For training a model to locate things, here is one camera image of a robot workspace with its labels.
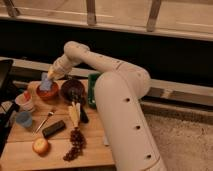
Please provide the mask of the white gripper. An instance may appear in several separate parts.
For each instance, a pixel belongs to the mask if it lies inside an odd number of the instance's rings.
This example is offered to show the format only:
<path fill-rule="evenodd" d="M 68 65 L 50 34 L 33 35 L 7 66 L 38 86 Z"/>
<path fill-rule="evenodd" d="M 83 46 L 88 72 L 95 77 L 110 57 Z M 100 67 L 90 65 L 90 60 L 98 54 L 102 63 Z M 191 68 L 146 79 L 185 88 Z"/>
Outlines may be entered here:
<path fill-rule="evenodd" d="M 72 67 L 73 62 L 66 55 L 62 55 L 53 63 L 52 68 L 49 69 L 47 78 L 49 80 L 60 79 L 68 74 Z"/>

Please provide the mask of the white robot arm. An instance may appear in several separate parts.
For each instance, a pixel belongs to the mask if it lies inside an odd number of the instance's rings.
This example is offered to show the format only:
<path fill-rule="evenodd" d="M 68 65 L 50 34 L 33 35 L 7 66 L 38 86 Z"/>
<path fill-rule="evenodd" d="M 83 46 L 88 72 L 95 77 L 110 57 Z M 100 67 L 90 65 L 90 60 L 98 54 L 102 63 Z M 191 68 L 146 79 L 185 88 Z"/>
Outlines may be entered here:
<path fill-rule="evenodd" d="M 48 77 L 59 79 L 81 62 L 101 73 L 94 87 L 95 103 L 117 171 L 167 171 L 139 103 L 149 92 L 149 73 L 69 41 Z"/>

